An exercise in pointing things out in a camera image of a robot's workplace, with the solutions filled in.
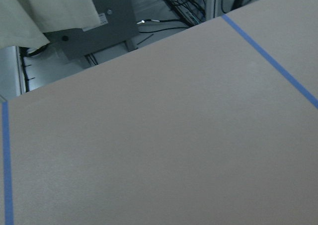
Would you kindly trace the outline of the grey metal control box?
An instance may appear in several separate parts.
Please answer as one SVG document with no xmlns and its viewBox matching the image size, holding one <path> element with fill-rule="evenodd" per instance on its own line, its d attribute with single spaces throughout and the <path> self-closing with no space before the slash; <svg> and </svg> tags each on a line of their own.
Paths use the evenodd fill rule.
<svg viewBox="0 0 318 225">
<path fill-rule="evenodd" d="M 52 43 L 62 49 L 69 60 L 125 43 L 135 50 L 132 38 L 139 34 L 131 0 L 92 0 L 99 14 L 100 25 L 46 33 Z"/>
</svg>

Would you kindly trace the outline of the cream cloth curtain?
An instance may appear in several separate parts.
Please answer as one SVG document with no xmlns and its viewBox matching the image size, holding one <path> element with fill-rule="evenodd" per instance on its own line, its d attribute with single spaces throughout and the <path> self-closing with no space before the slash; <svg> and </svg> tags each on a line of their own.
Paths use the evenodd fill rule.
<svg viewBox="0 0 318 225">
<path fill-rule="evenodd" d="M 0 0 L 1 48 L 40 48 L 45 33 L 99 24 L 92 0 Z"/>
</svg>

